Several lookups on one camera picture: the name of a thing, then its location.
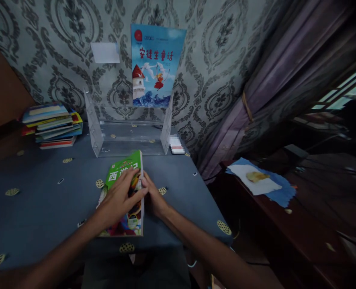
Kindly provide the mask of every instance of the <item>green book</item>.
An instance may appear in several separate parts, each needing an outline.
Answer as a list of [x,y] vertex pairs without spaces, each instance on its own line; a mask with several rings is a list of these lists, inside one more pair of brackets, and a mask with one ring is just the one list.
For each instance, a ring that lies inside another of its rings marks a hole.
[[[103,187],[100,194],[97,207],[106,197],[107,192],[113,184],[118,180],[124,170],[133,167],[139,168],[139,173],[136,174],[130,184],[128,197],[134,195],[142,188],[140,176],[143,177],[142,152],[136,151],[123,161],[111,165],[106,178],[106,185]],[[123,218],[115,225],[104,230],[100,237],[116,237],[116,236],[143,236],[143,216],[144,216],[144,198],[138,202]]]

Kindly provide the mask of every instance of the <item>girl illustration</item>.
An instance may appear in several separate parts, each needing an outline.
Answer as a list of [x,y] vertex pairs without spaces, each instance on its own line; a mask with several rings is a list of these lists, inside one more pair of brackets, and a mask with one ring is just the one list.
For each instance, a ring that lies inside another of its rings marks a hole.
[[156,88],[157,90],[160,90],[163,87],[163,76],[162,73],[157,73],[157,75],[155,76],[155,78],[158,80],[155,85],[154,88]]

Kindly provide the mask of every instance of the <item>curtain tie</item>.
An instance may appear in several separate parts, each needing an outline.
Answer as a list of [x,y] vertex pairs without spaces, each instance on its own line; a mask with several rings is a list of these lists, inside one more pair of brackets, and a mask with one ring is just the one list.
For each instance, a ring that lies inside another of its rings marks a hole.
[[252,112],[248,106],[248,102],[246,101],[245,90],[242,92],[242,103],[245,106],[246,112],[248,113],[249,121],[253,122]]

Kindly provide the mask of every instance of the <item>window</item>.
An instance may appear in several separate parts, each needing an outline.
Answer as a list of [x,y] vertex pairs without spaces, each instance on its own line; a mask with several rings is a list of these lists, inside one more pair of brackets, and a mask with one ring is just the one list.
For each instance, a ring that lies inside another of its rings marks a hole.
[[315,102],[311,112],[340,110],[354,98],[356,98],[356,72]]

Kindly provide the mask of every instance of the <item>lighthouse illustration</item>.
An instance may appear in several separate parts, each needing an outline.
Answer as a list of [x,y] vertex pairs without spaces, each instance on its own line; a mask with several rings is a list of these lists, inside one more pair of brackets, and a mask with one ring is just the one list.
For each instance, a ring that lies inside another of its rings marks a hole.
[[138,65],[133,70],[133,99],[137,99],[145,95],[145,85],[143,83],[145,79],[144,74]]

